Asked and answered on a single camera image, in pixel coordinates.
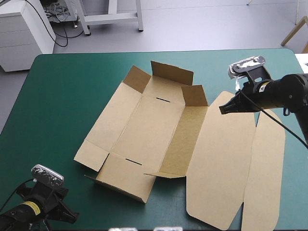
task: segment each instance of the green tabletop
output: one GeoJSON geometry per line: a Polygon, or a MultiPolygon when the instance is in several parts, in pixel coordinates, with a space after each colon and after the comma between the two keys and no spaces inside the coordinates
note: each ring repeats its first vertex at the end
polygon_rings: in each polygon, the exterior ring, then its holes
{"type": "MultiPolygon", "coordinates": [[[[70,189],[65,202],[80,212],[74,225],[53,222],[55,229],[211,229],[186,213],[185,179],[157,178],[148,203],[142,204],[84,177],[95,177],[96,172],[73,158],[132,65],[151,73],[150,61],[154,60],[192,70],[194,84],[203,84],[211,103],[223,90],[235,92],[235,82],[227,74],[229,64],[253,55],[265,57],[273,79],[302,73],[287,49],[40,55],[0,135],[0,204],[18,184],[31,178],[31,168],[40,163],[65,176],[65,186],[70,189]]],[[[275,112],[301,135],[293,115],[284,117],[282,109],[275,112]]],[[[307,193],[308,152],[287,133],[276,229],[308,229],[307,193]]],[[[14,197],[7,208],[20,201],[14,197]]],[[[240,228],[241,213],[240,209],[230,229],[240,228]]]]}

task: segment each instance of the white cabinet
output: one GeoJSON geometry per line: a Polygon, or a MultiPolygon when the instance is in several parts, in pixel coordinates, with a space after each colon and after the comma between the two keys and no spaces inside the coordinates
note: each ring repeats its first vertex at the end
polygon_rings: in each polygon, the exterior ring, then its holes
{"type": "MultiPolygon", "coordinates": [[[[39,0],[29,0],[48,31],[55,34],[39,0]]],[[[40,54],[51,54],[54,41],[35,10],[24,0],[0,6],[0,66],[4,71],[27,70],[40,54]]]]}

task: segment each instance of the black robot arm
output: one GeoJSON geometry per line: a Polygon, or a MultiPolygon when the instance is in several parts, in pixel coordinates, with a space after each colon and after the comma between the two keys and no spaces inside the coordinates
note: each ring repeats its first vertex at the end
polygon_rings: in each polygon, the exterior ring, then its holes
{"type": "Polygon", "coordinates": [[[307,143],[308,75],[291,74],[279,80],[272,80],[263,66],[264,63],[264,58],[257,56],[230,65],[231,78],[247,77],[248,82],[244,83],[243,88],[228,103],[219,107],[221,113],[258,112],[259,107],[283,108],[283,114],[286,116],[295,113],[307,143]]]}
{"type": "Polygon", "coordinates": [[[16,193],[23,203],[0,215],[0,231],[28,231],[31,226],[44,221],[48,230],[48,220],[74,223],[78,213],[74,213],[63,203],[68,189],[63,188],[64,177],[42,165],[32,168],[36,181],[34,187],[21,184],[16,193]]]}

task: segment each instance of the cardboard panel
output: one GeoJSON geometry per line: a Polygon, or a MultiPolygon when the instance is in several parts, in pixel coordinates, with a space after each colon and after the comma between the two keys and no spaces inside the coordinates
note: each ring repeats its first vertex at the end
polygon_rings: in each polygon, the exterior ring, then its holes
{"type": "Polygon", "coordinates": [[[112,152],[158,171],[183,110],[143,95],[112,152]]]}
{"type": "Polygon", "coordinates": [[[119,189],[119,188],[117,188],[117,187],[115,187],[115,186],[113,186],[113,185],[111,185],[111,184],[106,184],[106,183],[104,183],[104,182],[101,182],[101,181],[99,181],[99,180],[96,180],[96,179],[94,179],[94,178],[92,178],[92,177],[89,177],[89,176],[87,176],[87,175],[84,175],[84,176],[87,177],[87,178],[89,178],[90,180],[92,180],[93,182],[95,182],[95,183],[97,183],[97,184],[100,184],[100,185],[102,185],[102,186],[105,186],[105,187],[107,187],[107,188],[110,188],[110,189],[112,189],[112,190],[115,190],[115,191],[117,191],[117,192],[119,192],[119,193],[121,193],[121,194],[125,194],[125,195],[127,195],[127,196],[129,196],[129,197],[131,197],[131,198],[133,198],[133,199],[135,199],[135,200],[137,200],[137,201],[140,201],[140,202],[145,203],[145,202],[142,200],[142,198],[137,197],[137,196],[135,196],[135,195],[133,195],[133,194],[130,194],[130,193],[128,193],[128,192],[125,192],[125,191],[123,191],[123,190],[121,190],[121,189],[119,189]]]}
{"type": "MultiPolygon", "coordinates": [[[[267,110],[274,118],[279,118],[267,110]]],[[[279,217],[285,131],[260,114],[244,195],[242,231],[272,231],[279,217]]]]}
{"type": "Polygon", "coordinates": [[[186,106],[208,106],[202,85],[182,87],[186,106]]]}
{"type": "Polygon", "coordinates": [[[106,151],[111,151],[140,98],[138,91],[121,83],[86,139],[106,151]]]}
{"type": "Polygon", "coordinates": [[[184,84],[153,76],[144,90],[144,95],[160,98],[173,103],[185,104],[182,88],[184,84]]]}
{"type": "Polygon", "coordinates": [[[253,113],[221,115],[233,96],[224,91],[208,108],[186,181],[188,214],[221,230],[243,203],[255,131],[253,113]]]}
{"type": "Polygon", "coordinates": [[[182,83],[185,85],[192,85],[193,72],[171,66],[167,64],[161,64],[151,61],[153,76],[167,78],[172,81],[182,83]]]}
{"type": "Polygon", "coordinates": [[[111,153],[96,180],[139,197],[146,203],[155,182],[155,177],[143,174],[149,171],[153,170],[111,153]]]}
{"type": "Polygon", "coordinates": [[[185,107],[160,172],[186,176],[208,107],[185,107]]]}
{"type": "Polygon", "coordinates": [[[75,155],[74,160],[98,172],[101,169],[108,154],[108,151],[96,146],[87,140],[84,140],[77,154],[75,155]]]}
{"type": "Polygon", "coordinates": [[[168,178],[168,179],[185,177],[185,176],[179,176],[179,175],[175,175],[175,174],[171,174],[171,173],[165,173],[165,172],[145,173],[145,175],[163,177],[163,178],[168,178]]]}
{"type": "Polygon", "coordinates": [[[136,66],[133,66],[123,80],[123,83],[127,84],[131,88],[134,88],[136,91],[143,93],[145,86],[148,84],[150,78],[151,76],[149,74],[137,68],[136,66]]]}

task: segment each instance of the gray floor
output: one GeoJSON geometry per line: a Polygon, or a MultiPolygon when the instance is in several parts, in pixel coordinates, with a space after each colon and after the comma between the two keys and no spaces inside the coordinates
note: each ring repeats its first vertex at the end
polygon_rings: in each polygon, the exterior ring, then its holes
{"type": "MultiPolygon", "coordinates": [[[[106,12],[106,1],[83,1],[89,15],[106,12]]],[[[246,6],[247,1],[142,0],[144,32],[138,32],[136,23],[92,26],[91,36],[70,39],[65,48],[55,46],[54,53],[280,48],[294,27],[296,0],[254,0],[246,6]]],[[[300,6],[301,18],[305,3],[300,6]]],[[[119,0],[118,11],[133,10],[134,0],[119,0]]],[[[65,27],[69,36],[81,30],[65,27]]],[[[60,26],[54,29],[63,34],[60,26]]],[[[287,47],[301,53],[307,34],[305,26],[287,47]]],[[[0,132],[26,75],[0,69],[0,132]]]]}

